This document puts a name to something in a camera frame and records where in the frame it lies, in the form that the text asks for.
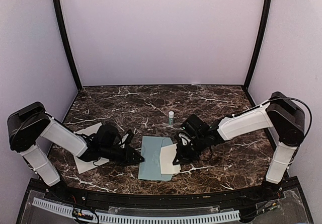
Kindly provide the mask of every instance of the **black frame pole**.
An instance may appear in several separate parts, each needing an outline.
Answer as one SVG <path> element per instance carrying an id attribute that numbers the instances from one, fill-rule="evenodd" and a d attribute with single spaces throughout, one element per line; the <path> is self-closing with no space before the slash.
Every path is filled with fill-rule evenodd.
<path id="1" fill-rule="evenodd" d="M 71 53 L 69 40 L 68 40 L 66 28 L 65 28 L 64 18 L 61 11 L 60 0 L 53 0 L 53 2 L 54 2 L 56 17 L 57 17 L 58 27 L 60 31 L 60 36 L 61 36 L 62 43 L 64 45 L 65 54 L 68 60 L 70 71 L 71 71 L 72 77 L 74 78 L 77 89 L 80 90 L 82 89 L 82 84 L 76 69 L 74 58 Z"/>
<path id="2" fill-rule="evenodd" d="M 247 76 L 246 76 L 245 83 L 244 83 L 244 88 L 246 90 L 248 90 L 248 88 L 251 84 L 252 77 L 253 77 L 255 67 L 256 67 L 256 63 L 258 60 L 258 56 L 261 51 L 262 42 L 263 42 L 263 38 L 264 38 L 264 34 L 265 34 L 265 28 L 266 28 L 267 19 L 268 19 L 268 14 L 269 14 L 269 10 L 270 10 L 270 5 L 271 5 L 271 0 L 264 0 L 260 27 L 258 29 L 258 34 L 257 34 L 257 39 L 256 39 L 254 51 L 253 51 L 252 60 L 251 60 L 250 67 L 248 69 Z"/>

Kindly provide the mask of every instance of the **electrical wire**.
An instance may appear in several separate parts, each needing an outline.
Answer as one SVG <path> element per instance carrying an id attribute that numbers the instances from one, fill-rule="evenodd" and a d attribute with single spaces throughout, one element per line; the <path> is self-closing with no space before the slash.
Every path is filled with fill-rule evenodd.
<path id="1" fill-rule="evenodd" d="M 266 105 L 266 104 L 268 104 L 268 103 L 270 103 L 270 102 L 274 102 L 274 101 L 278 101 L 278 100 L 292 100 L 292 101 L 295 101 L 295 102 L 299 102 L 299 103 L 301 103 L 303 106 L 305 106 L 306 107 L 306 109 L 308 110 L 308 113 L 309 113 L 309 115 L 310 115 L 310 122 L 309 122 L 309 125 L 308 125 L 308 128 L 307 128 L 307 131 L 306 131 L 306 133 L 305 133 L 305 135 L 304 135 L 304 139 L 306 138 L 306 136 L 307 136 L 307 134 L 308 134 L 308 132 L 310 131 L 310 129 L 311 129 L 311 126 L 312 126 L 312 119 L 313 119 L 313 117 L 312 117 L 312 112 L 311 112 L 311 109 L 309 108 L 309 106 L 305 103 L 305 102 L 303 102 L 303 101 L 301 101 L 300 99 L 297 99 L 297 98 L 293 98 L 293 97 L 280 97 L 280 98 L 274 98 L 274 99 L 269 99 L 269 100 L 267 100 L 266 102 L 264 102 L 264 103 L 262 103 L 261 105 Z"/>
<path id="2" fill-rule="evenodd" d="M 65 204 L 70 204 L 70 205 L 72 205 L 73 206 L 73 209 L 75 209 L 75 207 L 76 206 L 79 206 L 79 207 L 81 207 L 80 208 L 80 212 L 82 212 L 82 210 L 83 209 L 86 209 L 86 210 L 89 210 L 95 217 L 96 217 L 96 219 L 97 219 L 97 222 L 96 222 L 96 224 L 100 224 L 100 220 L 99 220 L 99 216 L 96 214 L 96 212 L 94 212 L 92 209 L 90 209 L 89 207 L 87 207 L 87 206 L 84 206 L 84 205 L 81 205 L 81 204 L 77 204 L 76 203 L 76 199 L 75 199 L 75 197 L 74 196 L 72 196 L 73 198 L 74 198 L 74 201 L 75 201 L 75 203 L 73 203 L 73 202 L 70 202 L 70 201 L 67 201 L 67 200 L 63 200 L 63 199 L 61 199 L 61 198 L 59 198 L 57 195 L 55 195 L 51 190 L 49 190 L 48 189 L 48 191 L 53 195 L 53 196 L 55 196 L 57 199 L 59 199 L 61 202 L 63 202 L 63 203 L 65 203 Z"/>
<path id="3" fill-rule="evenodd" d="M 94 165 L 94 166 L 96 166 L 96 167 L 99 167 L 100 165 L 96 165 L 95 163 L 97 163 L 100 159 L 101 159 L 101 157 L 99 157 L 99 158 L 98 158 L 98 160 L 95 160 L 95 161 L 93 162 L 93 165 Z"/>
<path id="4" fill-rule="evenodd" d="M 16 131 L 16 133 L 15 133 L 15 135 L 12 137 L 12 139 L 11 139 L 11 142 L 13 143 L 14 142 L 14 140 L 15 140 L 15 138 L 16 138 L 16 136 L 17 136 L 17 134 L 21 131 L 21 129 L 31 120 L 31 119 L 33 119 L 33 118 L 36 118 L 39 114 L 41 114 L 42 112 L 36 112 L 36 113 L 34 113 L 34 114 L 32 114 L 32 115 L 30 115 L 21 125 L 20 125 L 20 127 L 17 129 L 17 131 Z"/>
<path id="5" fill-rule="evenodd" d="M 274 198 L 274 196 L 275 195 L 273 195 L 268 201 L 266 201 L 263 205 L 261 205 L 260 207 L 258 207 L 256 210 L 254 210 L 253 212 L 251 212 L 251 213 L 249 213 L 249 214 L 247 214 L 247 215 L 243 215 L 243 216 L 241 216 L 241 218 L 247 218 L 247 219 L 249 219 L 249 218 L 253 218 L 253 217 L 248 217 L 248 216 L 250 216 L 250 215 L 252 215 L 252 214 L 254 214 L 254 213 L 256 213 L 258 210 L 260 210 L 260 209 L 263 209 L 263 207 L 265 206 L 265 205 L 267 205 L 270 201 L 272 201 L 273 200 L 273 198 Z"/>

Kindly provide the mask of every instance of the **light blue towel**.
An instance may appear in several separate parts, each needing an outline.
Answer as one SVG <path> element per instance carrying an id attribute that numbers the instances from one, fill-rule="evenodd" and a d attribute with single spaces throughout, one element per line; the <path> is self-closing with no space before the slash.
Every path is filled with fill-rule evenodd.
<path id="1" fill-rule="evenodd" d="M 140 163 L 139 176 L 140 180 L 166 180 L 169 181 L 172 175 L 161 174 L 160 152 L 161 147 L 173 144 L 169 137 L 148 137 L 142 138 L 141 155 L 145 161 Z"/>

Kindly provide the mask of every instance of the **marble tabletop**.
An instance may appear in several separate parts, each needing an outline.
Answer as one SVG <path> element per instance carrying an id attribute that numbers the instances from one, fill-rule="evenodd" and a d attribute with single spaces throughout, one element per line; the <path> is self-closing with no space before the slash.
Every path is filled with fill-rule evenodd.
<path id="1" fill-rule="evenodd" d="M 68 113 L 65 125 L 74 131 L 99 122 L 117 126 L 120 133 L 136 129 L 131 145 L 140 150 L 142 136 L 171 137 L 191 114 L 209 125 L 226 114 L 250 108 L 240 86 L 106 86 L 85 87 Z M 168 126 L 168 112 L 175 123 Z M 139 180 L 138 165 L 113 162 L 78 174 L 73 156 L 53 145 L 49 159 L 69 186 L 124 194 L 196 194 L 260 185 L 273 155 L 262 130 L 213 147 L 210 161 L 182 166 L 171 181 Z M 210 152 L 202 156 L 207 159 Z"/>

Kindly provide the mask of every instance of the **white wall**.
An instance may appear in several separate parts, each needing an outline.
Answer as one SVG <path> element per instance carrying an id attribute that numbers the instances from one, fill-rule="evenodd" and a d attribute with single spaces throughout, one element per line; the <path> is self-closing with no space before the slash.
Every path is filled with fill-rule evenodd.
<path id="1" fill-rule="evenodd" d="M 16 222 L 32 176 L 22 157 L 10 150 L 8 116 L 40 101 L 61 120 L 76 92 L 52 0 L 0 0 L 1 223 Z"/>
<path id="2" fill-rule="evenodd" d="M 322 0 L 272 0 L 250 93 L 259 103 L 274 91 L 312 109 L 312 130 L 290 174 L 299 177 L 315 223 L 322 223 Z"/>
<path id="3" fill-rule="evenodd" d="M 61 0 L 85 86 L 243 84 L 264 0 Z"/>

